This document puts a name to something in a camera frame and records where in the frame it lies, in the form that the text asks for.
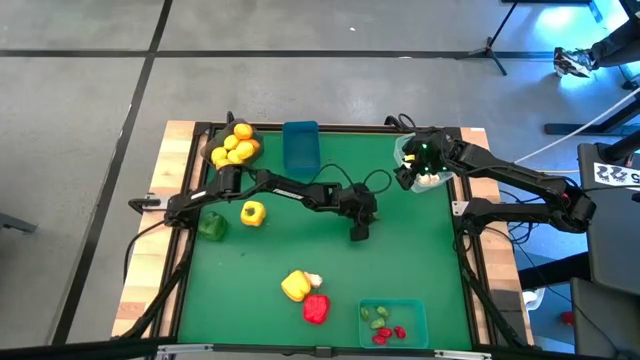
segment white tube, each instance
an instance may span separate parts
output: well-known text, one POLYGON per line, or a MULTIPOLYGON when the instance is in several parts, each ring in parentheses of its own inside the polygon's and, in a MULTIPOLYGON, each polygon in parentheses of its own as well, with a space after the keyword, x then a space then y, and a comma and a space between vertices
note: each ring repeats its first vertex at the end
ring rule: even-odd
POLYGON ((515 161, 516 164, 527 160, 528 158, 532 157, 532 156, 536 156, 538 154, 540 154, 541 152, 558 145, 559 143, 567 140, 568 138, 572 137, 573 135, 579 133, 580 131, 586 129, 588 126, 591 126, 592 124, 600 121, 600 119, 604 118, 605 116, 609 115, 609 113, 611 113, 613 110, 617 109, 620 105, 624 104, 625 101, 631 99, 635 94, 637 94, 640 91, 640 88, 635 89, 631 94, 625 96, 622 100, 618 101, 615 105, 613 105, 612 107, 610 107, 609 109, 607 109, 605 112, 603 112, 602 114, 598 115, 595 119, 589 121, 588 123, 584 124, 583 126, 581 126, 578 130, 572 132, 571 134, 563 137, 562 139, 558 139, 554 142, 552 142, 551 144, 543 147, 542 149, 536 150, 534 152, 532 152, 531 154, 524 156, 518 160, 515 161))

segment blue container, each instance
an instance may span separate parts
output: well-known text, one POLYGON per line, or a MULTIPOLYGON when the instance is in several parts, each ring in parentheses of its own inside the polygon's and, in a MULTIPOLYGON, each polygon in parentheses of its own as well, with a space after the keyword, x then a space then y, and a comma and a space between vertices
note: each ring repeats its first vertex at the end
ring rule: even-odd
POLYGON ((358 305, 358 323, 360 345, 367 349, 426 349, 429 346, 429 334, 427 332, 427 315, 424 303, 415 299, 363 299, 358 305), (382 306, 389 312, 385 319, 384 327, 393 330, 396 326, 402 326, 407 337, 399 339, 395 332, 387 339, 386 345, 378 345, 372 338, 377 330, 370 327, 370 323, 382 316, 376 312, 376 308, 382 306), (369 319, 362 319, 360 309, 369 310, 369 319))
POLYGON ((284 168, 290 175, 315 175, 320 170, 318 123, 297 121, 282 126, 284 168))

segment green table surface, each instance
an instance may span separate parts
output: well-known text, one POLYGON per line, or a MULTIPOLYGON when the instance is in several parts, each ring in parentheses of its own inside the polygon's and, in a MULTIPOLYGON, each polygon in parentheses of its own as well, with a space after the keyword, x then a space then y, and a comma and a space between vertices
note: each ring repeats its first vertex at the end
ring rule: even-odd
MULTIPOLYGON (((253 166, 285 174, 281 133, 264 135, 264 154, 253 166)), ((339 164, 353 181, 378 168, 391 172, 396 137, 321 133, 322 162, 339 164)), ((253 183, 248 177, 243 181, 253 183)), ((334 168, 316 181, 348 186, 334 168)), ((374 191, 386 181, 377 174, 367 185, 374 191)), ((315 213, 275 194, 251 200, 267 209, 261 227, 240 222, 243 201, 203 209, 225 216, 229 229, 222 243, 196 238, 180 343, 359 347, 361 299, 411 298, 424 302, 429 348, 471 348, 446 186, 416 194, 403 191, 394 179, 377 195, 379 220, 361 242, 349 240, 347 218, 315 213), (280 288, 295 269, 324 279, 319 293, 330 297, 331 310, 321 326, 305 322, 302 303, 280 288)))

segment concrete floor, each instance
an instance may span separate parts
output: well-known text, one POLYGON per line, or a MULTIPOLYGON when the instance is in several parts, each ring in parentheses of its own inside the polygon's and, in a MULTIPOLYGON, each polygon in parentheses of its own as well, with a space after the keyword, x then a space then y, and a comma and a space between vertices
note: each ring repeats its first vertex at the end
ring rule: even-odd
MULTIPOLYGON (((147 49, 161 7, 4 0, 0 50, 147 49)), ((507 10, 497 0, 182 0, 160 48, 461 51, 507 10)), ((585 47, 605 34, 587 7, 521 5, 495 48, 585 47)), ((0 211, 40 224, 34 235, 0 231, 0 348, 48 341, 142 61, 0 57, 0 211)), ((249 121, 380 124, 405 112, 420 125, 484 127, 495 154, 515 160, 557 138, 542 124, 591 120, 626 95, 617 69, 558 79, 549 61, 504 64, 507 77, 486 60, 156 59, 70 341, 109 337, 139 223, 126 202, 146 192, 167 120, 233 110, 249 121)), ((525 165, 577 169, 577 144, 596 140, 571 139, 525 165)), ((541 227, 525 249, 557 259, 585 247, 584 236, 541 227)))

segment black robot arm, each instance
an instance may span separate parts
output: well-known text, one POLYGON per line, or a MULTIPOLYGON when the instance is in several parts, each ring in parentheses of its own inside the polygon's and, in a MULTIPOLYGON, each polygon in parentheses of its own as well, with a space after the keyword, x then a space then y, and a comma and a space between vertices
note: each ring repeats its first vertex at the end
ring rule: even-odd
POLYGON ((394 172, 405 190, 411 188, 417 175, 448 170, 457 175, 495 179, 544 200, 544 204, 493 204, 472 198, 460 216, 470 233, 481 233, 493 221, 548 223, 560 231, 583 233, 596 209, 582 189, 567 178, 500 160, 485 148, 450 138, 442 129, 418 132, 403 151, 405 163, 394 172))
POLYGON ((169 199, 165 224, 180 228, 197 226, 198 210, 219 201, 244 200, 259 192, 270 192, 297 200, 316 212, 334 212, 354 222, 352 241, 369 237, 369 225, 377 211, 375 196, 363 183, 345 189, 339 183, 305 184, 270 172, 240 165, 227 165, 218 170, 213 181, 186 195, 169 199), (248 172, 255 184, 242 190, 242 174, 248 172))

